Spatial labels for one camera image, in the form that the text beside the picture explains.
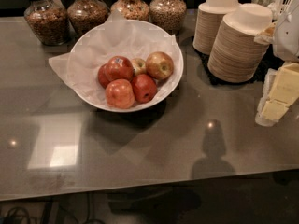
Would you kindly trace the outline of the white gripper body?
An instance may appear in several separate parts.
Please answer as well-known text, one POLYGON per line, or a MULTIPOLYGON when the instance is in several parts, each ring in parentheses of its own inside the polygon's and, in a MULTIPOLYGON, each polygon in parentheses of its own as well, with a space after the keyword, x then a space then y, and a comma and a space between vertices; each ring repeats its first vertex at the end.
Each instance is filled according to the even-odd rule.
POLYGON ((283 61, 299 62, 299 0, 292 0, 279 16, 273 52, 283 61))

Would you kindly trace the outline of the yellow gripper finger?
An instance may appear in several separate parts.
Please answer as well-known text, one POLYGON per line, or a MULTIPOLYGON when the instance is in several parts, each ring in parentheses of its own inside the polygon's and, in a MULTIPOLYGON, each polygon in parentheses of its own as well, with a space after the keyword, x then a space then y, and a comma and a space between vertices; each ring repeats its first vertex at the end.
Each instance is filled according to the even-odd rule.
POLYGON ((299 63, 285 62, 278 70, 269 69, 255 122, 265 127, 278 123, 299 98, 299 63))
POLYGON ((254 42, 262 45, 272 44, 274 39, 275 28, 276 22, 274 21, 254 37, 254 42))

